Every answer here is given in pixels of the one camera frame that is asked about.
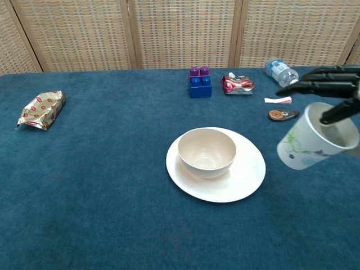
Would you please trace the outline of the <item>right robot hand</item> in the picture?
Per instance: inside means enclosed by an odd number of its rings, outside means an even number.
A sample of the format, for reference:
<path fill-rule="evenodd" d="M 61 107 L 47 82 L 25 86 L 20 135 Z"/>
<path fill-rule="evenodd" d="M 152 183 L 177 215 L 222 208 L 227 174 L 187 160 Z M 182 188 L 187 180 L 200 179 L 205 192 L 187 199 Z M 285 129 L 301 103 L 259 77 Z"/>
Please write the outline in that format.
<path fill-rule="evenodd" d="M 342 98 L 342 103 L 323 112 L 319 119 L 324 126 L 340 122 L 360 113 L 360 65 L 319 67 L 276 93 L 292 94 Z"/>

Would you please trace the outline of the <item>floral print paper cup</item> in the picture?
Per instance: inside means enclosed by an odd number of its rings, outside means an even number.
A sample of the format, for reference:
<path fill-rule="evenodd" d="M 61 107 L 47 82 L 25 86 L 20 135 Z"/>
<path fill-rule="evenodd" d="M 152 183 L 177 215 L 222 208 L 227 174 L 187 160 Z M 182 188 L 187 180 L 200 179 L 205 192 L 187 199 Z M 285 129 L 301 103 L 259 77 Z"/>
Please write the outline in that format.
<path fill-rule="evenodd" d="M 359 145 L 360 133 L 349 118 L 328 127 L 320 123 L 322 114 L 331 108 L 323 102 L 308 105 L 279 142 L 278 156 L 289 168 L 302 170 Z"/>

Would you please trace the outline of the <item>beige bowl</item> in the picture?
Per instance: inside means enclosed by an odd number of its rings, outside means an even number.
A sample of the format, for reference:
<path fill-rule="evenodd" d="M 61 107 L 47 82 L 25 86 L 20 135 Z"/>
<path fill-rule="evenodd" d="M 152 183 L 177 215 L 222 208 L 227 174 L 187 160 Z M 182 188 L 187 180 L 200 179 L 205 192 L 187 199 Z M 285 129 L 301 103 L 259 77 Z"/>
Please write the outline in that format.
<path fill-rule="evenodd" d="M 185 168 L 201 178 L 215 178 L 229 170 L 237 155 L 234 140 L 214 128 L 196 128 L 184 133 L 177 146 Z"/>

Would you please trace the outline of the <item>white paper plate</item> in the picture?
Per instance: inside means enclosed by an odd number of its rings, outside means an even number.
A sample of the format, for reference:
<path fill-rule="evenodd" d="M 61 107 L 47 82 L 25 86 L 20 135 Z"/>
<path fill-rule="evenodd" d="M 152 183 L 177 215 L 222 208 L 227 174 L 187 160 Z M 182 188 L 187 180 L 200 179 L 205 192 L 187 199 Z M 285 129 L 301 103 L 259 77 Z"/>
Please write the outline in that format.
<path fill-rule="evenodd" d="M 171 144 L 166 155 L 166 168 L 172 181 L 189 195 L 214 203 L 229 203 L 248 197 L 259 188 L 266 174 L 261 152 L 250 140 L 232 130 L 209 128 L 224 132 L 236 144 L 237 155 L 229 170 L 215 178 L 201 178 L 190 173 L 177 152 L 181 135 Z"/>

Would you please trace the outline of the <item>clear plastic water bottle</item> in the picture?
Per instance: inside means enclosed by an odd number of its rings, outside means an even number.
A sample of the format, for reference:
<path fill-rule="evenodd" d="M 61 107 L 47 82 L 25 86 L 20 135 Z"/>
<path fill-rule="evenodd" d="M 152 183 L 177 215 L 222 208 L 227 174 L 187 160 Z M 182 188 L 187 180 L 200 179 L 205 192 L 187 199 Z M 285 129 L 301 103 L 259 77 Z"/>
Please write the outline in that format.
<path fill-rule="evenodd" d="M 298 73 L 286 65 L 282 59 L 272 58 L 264 63 L 265 72 L 281 87 L 287 87 L 299 81 Z"/>

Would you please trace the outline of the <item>pale pink paper strip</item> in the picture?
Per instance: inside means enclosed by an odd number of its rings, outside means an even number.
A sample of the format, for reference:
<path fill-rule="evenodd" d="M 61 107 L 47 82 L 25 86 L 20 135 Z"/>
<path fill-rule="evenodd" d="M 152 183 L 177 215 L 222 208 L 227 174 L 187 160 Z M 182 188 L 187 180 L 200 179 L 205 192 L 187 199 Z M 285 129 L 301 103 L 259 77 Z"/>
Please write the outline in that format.
<path fill-rule="evenodd" d="M 290 96 L 283 98 L 264 98 L 264 102 L 268 104 L 291 104 L 292 98 Z"/>

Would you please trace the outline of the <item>crumpled red drink pouch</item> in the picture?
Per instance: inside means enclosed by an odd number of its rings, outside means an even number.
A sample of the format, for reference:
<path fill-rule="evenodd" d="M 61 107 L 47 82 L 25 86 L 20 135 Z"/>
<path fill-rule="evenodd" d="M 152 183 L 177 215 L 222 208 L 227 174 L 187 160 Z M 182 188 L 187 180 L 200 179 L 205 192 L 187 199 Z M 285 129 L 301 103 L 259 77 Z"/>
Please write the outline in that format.
<path fill-rule="evenodd" d="M 221 85 L 226 95 L 252 95 L 255 86 L 246 76 L 235 76 L 232 72 L 222 77 Z"/>

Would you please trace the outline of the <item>blue toy block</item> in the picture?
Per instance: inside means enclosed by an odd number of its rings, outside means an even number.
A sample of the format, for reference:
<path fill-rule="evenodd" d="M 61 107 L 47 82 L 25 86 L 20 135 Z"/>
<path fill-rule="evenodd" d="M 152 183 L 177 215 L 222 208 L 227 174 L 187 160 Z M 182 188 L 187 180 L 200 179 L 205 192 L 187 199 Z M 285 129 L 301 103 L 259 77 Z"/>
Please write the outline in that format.
<path fill-rule="evenodd" d="M 208 98 L 212 96 L 212 81 L 209 76 L 193 77 L 190 79 L 190 97 Z"/>

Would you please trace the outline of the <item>purple toy block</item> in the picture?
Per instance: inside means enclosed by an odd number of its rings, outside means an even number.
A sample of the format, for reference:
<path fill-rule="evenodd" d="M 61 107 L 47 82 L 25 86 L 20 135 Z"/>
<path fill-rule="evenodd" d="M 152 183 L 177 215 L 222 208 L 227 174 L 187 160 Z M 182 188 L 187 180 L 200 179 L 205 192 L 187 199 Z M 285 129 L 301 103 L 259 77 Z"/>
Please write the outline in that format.
<path fill-rule="evenodd" d="M 209 76 L 210 76 L 210 69 L 205 65 L 202 67 L 192 66 L 189 69 L 189 80 L 191 80 L 192 78 L 202 78 Z"/>

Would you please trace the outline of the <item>woven bamboo folding screen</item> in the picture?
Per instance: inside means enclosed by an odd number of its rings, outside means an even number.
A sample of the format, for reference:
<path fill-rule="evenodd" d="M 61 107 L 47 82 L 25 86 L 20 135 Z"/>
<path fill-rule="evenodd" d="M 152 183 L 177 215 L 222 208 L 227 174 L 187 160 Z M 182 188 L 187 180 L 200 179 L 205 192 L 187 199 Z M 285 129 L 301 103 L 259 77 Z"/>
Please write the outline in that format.
<path fill-rule="evenodd" d="M 0 0 L 0 76 L 360 64 L 360 0 Z"/>

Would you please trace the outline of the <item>blue table cloth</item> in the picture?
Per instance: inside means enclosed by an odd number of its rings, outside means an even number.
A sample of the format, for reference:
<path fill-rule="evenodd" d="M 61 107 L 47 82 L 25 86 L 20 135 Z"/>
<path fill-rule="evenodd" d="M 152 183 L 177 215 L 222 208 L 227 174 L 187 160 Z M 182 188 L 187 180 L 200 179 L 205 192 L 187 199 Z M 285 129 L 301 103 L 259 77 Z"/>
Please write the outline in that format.
<path fill-rule="evenodd" d="M 268 120 L 278 85 L 237 69 L 251 96 L 192 99 L 187 69 L 0 76 L 0 270 L 360 270 L 360 159 L 292 170 Z M 38 94 L 63 91 L 49 130 L 17 126 Z M 197 127 L 250 139 L 267 173 L 247 199 L 215 204 L 169 178 L 170 144 Z"/>

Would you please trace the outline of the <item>gold snack bag red print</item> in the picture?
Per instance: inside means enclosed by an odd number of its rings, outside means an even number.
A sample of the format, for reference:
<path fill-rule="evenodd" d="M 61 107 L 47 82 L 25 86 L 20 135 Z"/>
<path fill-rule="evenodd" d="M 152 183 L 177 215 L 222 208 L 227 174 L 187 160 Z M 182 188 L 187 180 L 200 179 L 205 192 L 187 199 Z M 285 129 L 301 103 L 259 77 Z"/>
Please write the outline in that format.
<path fill-rule="evenodd" d="M 38 94 L 22 110 L 17 126 L 29 125 L 44 131 L 49 130 L 66 101 L 63 91 Z"/>

